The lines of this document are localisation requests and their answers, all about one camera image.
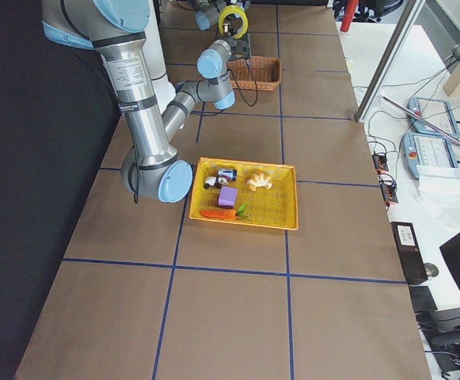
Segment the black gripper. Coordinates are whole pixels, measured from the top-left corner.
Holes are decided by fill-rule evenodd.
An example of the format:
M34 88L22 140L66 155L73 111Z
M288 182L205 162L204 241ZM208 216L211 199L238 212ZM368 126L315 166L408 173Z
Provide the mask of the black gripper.
M245 34L241 38L229 37L230 36L230 23L224 22L222 24L222 35L225 41L230 45L230 59L249 59L251 57L250 36Z

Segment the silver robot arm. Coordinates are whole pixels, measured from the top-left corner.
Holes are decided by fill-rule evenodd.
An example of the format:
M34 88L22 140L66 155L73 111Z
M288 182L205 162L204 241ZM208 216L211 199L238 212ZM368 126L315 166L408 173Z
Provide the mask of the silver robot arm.
M168 82L154 6L150 1L43 1L45 36L52 42L96 51L105 63L113 94L129 126L134 146L121 167L126 187L140 196L176 203L192 183L191 166L170 143L200 102L224 110L235 102L227 63L249 57L243 40L248 25L242 6L226 1L194 1L196 22L216 25L220 37L200 54L199 81L185 81L157 94Z
M251 1L209 1L190 0L181 1L181 5L187 4L187 10L194 12L195 23L199 30L205 31L215 26L220 20L229 22L243 19L246 11L252 4Z

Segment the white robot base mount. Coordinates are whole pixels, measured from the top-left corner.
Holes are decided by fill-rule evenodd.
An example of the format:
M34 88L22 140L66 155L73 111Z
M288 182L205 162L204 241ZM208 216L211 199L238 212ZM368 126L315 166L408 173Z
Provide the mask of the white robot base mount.
M158 100L158 107L160 112L164 112L168 103L175 97L176 92L168 78L153 1L148 0L147 4L150 9L150 16L144 29L146 42L143 47L143 54L154 93Z

